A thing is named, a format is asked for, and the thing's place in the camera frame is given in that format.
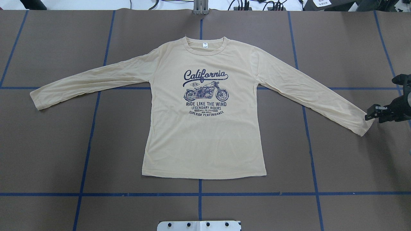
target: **white label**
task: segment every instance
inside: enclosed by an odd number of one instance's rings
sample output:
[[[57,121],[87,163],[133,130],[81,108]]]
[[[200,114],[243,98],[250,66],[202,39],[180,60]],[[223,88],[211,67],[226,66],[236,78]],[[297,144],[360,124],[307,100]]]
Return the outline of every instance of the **white label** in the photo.
[[[324,7],[324,6],[331,5],[330,0],[313,0],[313,2],[317,7]]]

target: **white floor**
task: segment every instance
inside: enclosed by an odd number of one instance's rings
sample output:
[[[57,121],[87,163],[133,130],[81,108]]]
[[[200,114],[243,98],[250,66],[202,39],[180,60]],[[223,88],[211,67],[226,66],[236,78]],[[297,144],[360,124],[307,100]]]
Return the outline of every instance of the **white floor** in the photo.
[[[130,0],[42,0],[42,2],[49,10],[114,10],[120,8],[130,8]],[[230,3],[231,0],[209,0],[208,6],[211,9],[227,10]],[[145,10],[149,9],[154,4],[155,0],[131,0],[132,9]],[[250,7],[253,10],[262,10],[264,5],[265,3],[258,3],[256,0],[250,1]],[[231,9],[236,6],[238,6],[237,1],[233,3]],[[402,3],[402,0],[400,0],[395,6],[405,12],[411,11],[410,4],[404,4]],[[25,9],[23,4],[18,0],[2,0],[0,2],[0,7],[6,10]],[[298,0],[286,0],[286,2],[284,2],[284,7],[289,11],[302,10],[302,6]],[[191,2],[160,0],[155,9],[193,9],[193,2],[192,0]],[[356,4],[354,4],[350,11],[355,11],[355,9]]]

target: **neckline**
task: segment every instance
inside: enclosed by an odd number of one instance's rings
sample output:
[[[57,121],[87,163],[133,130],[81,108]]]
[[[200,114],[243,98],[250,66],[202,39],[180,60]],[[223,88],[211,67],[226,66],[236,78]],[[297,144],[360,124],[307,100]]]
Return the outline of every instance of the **neckline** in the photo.
[[[221,39],[211,39],[211,40],[202,40],[202,39],[190,39],[187,36],[185,36],[184,38],[182,38],[182,42],[184,44],[184,47],[186,48],[187,51],[189,51],[192,54],[195,55],[216,55],[220,52],[222,52],[228,43],[228,39],[226,37],[222,37]],[[193,48],[190,47],[190,45],[188,44],[188,42],[207,42],[207,43],[212,43],[212,42],[223,42],[223,44],[221,45],[221,47],[213,50],[213,51],[196,51]]]

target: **motorcycle graphic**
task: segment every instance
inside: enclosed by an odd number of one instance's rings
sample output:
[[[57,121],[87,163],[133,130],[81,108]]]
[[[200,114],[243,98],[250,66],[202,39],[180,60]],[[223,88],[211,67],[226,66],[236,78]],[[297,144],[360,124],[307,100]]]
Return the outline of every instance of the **motorcycle graphic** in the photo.
[[[212,95],[214,94],[214,90],[217,89],[215,93],[215,97],[224,102],[229,98],[229,93],[226,89],[222,89],[218,86],[220,82],[212,81],[211,83],[205,84],[202,87],[194,88],[194,89],[187,89],[184,94],[184,99],[187,101],[193,101],[196,99],[211,99]]]

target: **beige long-sleeve shirt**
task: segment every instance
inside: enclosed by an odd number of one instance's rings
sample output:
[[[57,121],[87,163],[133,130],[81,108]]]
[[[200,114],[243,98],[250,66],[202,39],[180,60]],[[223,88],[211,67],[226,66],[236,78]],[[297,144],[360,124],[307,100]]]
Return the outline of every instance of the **beige long-sleeve shirt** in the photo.
[[[266,175],[257,119],[258,84],[360,136],[373,122],[304,73],[255,46],[226,37],[184,37],[146,55],[50,83],[30,95],[41,110],[85,93],[141,82],[149,82],[152,92],[142,169],[147,176]]]

